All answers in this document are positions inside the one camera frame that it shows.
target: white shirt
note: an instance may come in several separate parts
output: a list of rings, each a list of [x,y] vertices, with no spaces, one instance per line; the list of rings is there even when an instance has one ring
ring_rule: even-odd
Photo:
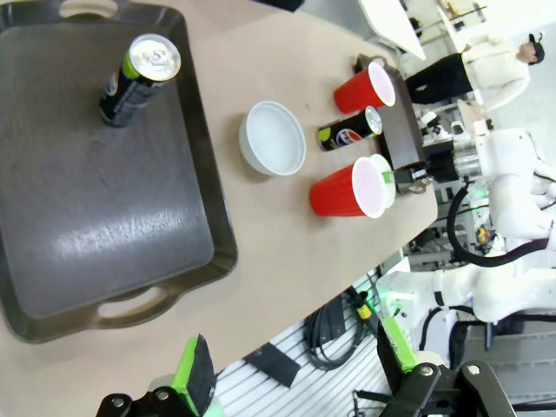
[[[467,78],[485,102],[483,110],[494,110],[511,102],[529,84],[529,65],[516,58],[512,41],[493,35],[475,36],[471,49],[461,54]]]

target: tray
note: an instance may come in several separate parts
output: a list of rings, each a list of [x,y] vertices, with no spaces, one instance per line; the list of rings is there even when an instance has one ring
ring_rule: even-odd
[[[25,341],[150,320],[237,258],[183,16],[78,7],[0,6],[0,300]],[[128,127],[111,128],[100,95],[146,32],[171,39],[182,68]],[[103,314],[138,295],[131,311]]]

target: metal bolt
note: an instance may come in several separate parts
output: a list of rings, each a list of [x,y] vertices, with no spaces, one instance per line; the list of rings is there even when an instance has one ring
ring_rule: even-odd
[[[431,367],[421,367],[419,369],[419,373],[423,376],[431,376],[432,374],[434,374],[434,371]]]
[[[115,397],[112,399],[112,405],[116,408],[123,406],[123,404],[125,404],[125,401],[120,397]]]
[[[167,400],[169,397],[169,394],[166,391],[159,391],[156,393],[156,398],[158,398],[160,401],[164,401]]]
[[[467,367],[467,370],[469,371],[469,373],[470,373],[471,375],[478,375],[478,374],[480,374],[480,369],[479,369],[479,367],[476,366],[476,365],[469,365],[469,366]]]

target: black soda can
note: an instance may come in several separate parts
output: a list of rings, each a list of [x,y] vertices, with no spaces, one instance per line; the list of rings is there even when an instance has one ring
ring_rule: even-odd
[[[322,150],[334,150],[381,133],[381,116],[374,107],[368,106],[355,116],[318,128],[316,137]]]
[[[101,98],[103,120],[117,127],[128,124],[181,64],[179,51],[166,37],[154,33],[136,37]]]

